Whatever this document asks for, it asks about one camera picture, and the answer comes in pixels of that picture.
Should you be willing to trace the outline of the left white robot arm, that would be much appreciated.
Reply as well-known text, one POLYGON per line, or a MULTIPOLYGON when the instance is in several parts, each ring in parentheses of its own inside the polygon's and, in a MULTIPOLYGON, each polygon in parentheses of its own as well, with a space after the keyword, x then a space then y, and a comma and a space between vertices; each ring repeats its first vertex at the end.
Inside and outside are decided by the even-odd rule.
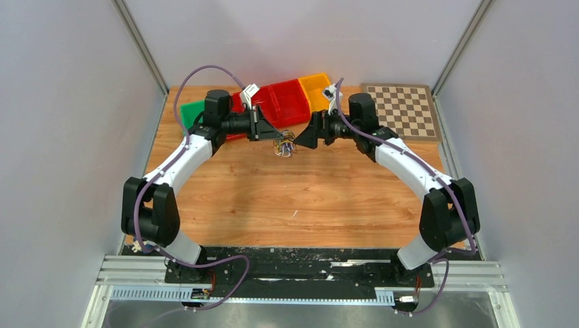
POLYGON ((250 141, 282 136, 252 101, 259 87, 251 84, 240 93, 243 111, 232 111, 233 98, 225 90, 210 90, 204 110, 184 132, 180 145, 161 165, 142 178, 130 177, 122 193, 121 230, 136 238, 142 249, 156 250, 182 266, 192 283, 200 283, 209 273, 203 260, 204 248, 180 228, 176 197, 201 164, 225 143, 228 135, 246 135, 250 141))

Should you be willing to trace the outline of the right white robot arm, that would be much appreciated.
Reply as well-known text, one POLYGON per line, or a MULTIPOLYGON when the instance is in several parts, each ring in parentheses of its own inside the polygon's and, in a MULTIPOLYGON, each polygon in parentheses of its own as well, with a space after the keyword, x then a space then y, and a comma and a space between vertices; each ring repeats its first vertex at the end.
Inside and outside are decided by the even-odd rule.
POLYGON ((352 139, 357 149, 373 162, 393 172, 422 201, 419 233, 397 251, 390 266, 391 279, 407 285, 417 268, 435 260, 464 240, 473 242, 481 224, 473 183, 454 179, 426 163, 391 128, 380 125, 376 104, 366 93, 348 98, 349 113, 338 108, 333 97, 327 110, 312 113, 295 144, 315 149, 336 139, 352 139))

